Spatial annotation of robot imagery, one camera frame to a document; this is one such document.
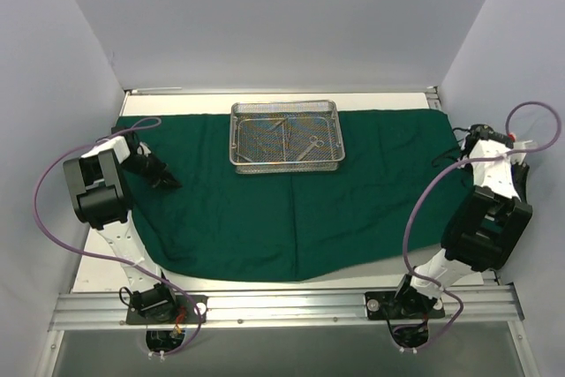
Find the green surgical cloth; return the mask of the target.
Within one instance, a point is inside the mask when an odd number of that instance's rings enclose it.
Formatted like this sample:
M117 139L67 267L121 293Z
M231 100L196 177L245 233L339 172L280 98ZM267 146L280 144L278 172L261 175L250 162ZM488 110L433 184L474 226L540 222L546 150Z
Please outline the green surgical cloth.
M151 258L180 275L295 282L438 243L471 187L455 170L408 218L456 147L448 117L432 109L344 111L338 170L240 175L229 159L226 115L168 116L141 139L183 185L126 179L133 221Z

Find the metal mesh instrument tray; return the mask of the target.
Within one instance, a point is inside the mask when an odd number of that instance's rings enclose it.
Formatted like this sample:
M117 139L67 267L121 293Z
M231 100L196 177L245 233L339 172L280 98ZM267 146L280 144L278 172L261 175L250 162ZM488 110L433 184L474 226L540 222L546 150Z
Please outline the metal mesh instrument tray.
M330 100L235 103L229 147L242 175L335 171L345 159L338 109Z

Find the surgical scissors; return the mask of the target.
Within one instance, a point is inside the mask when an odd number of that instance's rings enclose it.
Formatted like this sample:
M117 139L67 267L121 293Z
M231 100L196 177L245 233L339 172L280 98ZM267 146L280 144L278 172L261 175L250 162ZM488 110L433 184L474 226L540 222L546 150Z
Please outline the surgical scissors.
M309 139L309 144L308 146L305 148L305 150L300 153L297 157L297 161L301 162L312 150L314 150L316 147L322 147L324 145L324 141L317 138L316 136L311 136Z

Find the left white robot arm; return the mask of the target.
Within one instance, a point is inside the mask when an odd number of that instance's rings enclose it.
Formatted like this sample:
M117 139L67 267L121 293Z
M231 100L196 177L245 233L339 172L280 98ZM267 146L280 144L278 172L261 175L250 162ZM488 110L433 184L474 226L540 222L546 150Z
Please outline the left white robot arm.
M114 128L110 139L65 161L65 182L75 215L123 260L128 285L118 293L128 296L124 303L139 317L168 323L178 314L178 302L137 232L134 198L124 174L141 177L152 189L170 191L182 184L136 132L122 134L121 130Z

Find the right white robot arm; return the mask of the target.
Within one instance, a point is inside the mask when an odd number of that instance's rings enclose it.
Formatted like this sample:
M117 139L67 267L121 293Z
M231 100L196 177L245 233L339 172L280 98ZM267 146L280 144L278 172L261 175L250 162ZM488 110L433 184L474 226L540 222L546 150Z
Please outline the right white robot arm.
M392 296L397 314L410 318L429 313L444 289L507 262L533 215L526 199L530 167L524 153L496 162L493 158L524 146L486 124L467 130L460 158L475 161L462 166L472 174L472 187L449 220L441 249L403 277Z

